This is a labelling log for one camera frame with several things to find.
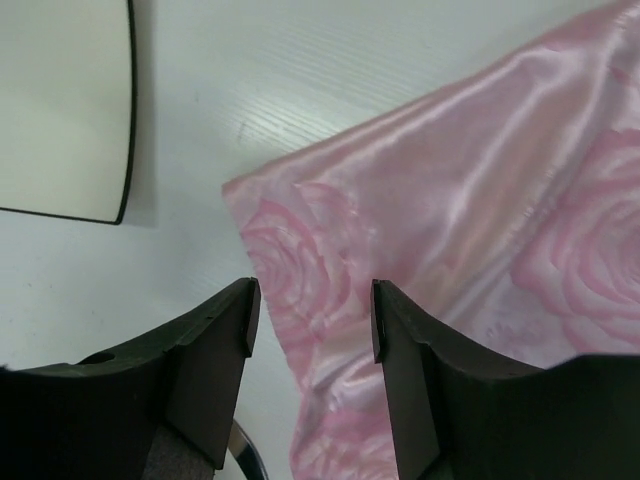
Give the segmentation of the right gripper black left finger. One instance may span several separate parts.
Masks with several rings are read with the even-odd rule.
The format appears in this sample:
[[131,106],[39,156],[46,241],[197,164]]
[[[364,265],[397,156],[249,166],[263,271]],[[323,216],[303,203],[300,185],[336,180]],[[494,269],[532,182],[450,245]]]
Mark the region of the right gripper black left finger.
[[232,456],[260,296],[258,281],[242,278],[76,364],[3,369],[2,477],[212,478]]

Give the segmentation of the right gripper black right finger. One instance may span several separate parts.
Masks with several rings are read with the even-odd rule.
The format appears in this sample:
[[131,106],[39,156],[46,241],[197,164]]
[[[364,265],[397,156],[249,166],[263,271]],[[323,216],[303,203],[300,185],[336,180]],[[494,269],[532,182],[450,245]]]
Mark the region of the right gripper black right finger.
[[540,369],[432,317],[387,280],[371,286],[398,474],[424,479],[635,479],[639,360],[582,355]]

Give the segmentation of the pink rose satin cloth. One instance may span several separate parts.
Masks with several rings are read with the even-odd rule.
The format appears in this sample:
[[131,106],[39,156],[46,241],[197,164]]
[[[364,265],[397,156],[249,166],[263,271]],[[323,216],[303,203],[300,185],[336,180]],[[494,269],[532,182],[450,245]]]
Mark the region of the pink rose satin cloth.
[[297,479],[394,479],[373,279],[548,367],[639,350],[639,5],[223,188],[302,393]]

